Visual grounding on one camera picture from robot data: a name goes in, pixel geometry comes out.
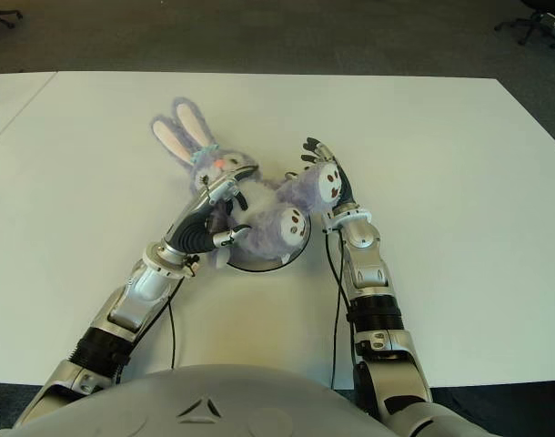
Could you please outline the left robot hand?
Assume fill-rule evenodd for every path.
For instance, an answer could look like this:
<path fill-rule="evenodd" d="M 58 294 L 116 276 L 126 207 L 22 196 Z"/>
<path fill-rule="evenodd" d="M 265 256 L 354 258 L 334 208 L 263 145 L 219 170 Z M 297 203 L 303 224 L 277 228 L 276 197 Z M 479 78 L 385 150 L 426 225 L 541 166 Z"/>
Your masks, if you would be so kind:
<path fill-rule="evenodd" d="M 189 202 L 163 237 L 163 245 L 178 254 L 200 254 L 232 245 L 251 230 L 247 224 L 215 234 L 207 230 L 207 220 L 217 204 L 226 205 L 240 196 L 238 182 L 248 178 L 257 166 L 244 166 L 206 184 Z"/>

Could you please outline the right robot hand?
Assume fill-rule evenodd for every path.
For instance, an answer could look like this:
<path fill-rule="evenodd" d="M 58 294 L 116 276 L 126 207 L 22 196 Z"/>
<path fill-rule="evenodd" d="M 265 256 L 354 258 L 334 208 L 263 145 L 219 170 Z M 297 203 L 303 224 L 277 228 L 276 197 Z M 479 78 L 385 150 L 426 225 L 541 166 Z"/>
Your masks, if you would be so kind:
<path fill-rule="evenodd" d="M 305 170 L 318 170 L 318 196 L 325 210 L 336 210 L 346 204 L 355 204 L 348 176 L 332 150 L 320 140 L 307 137 L 302 145 L 305 153 L 300 157 L 308 165 Z"/>

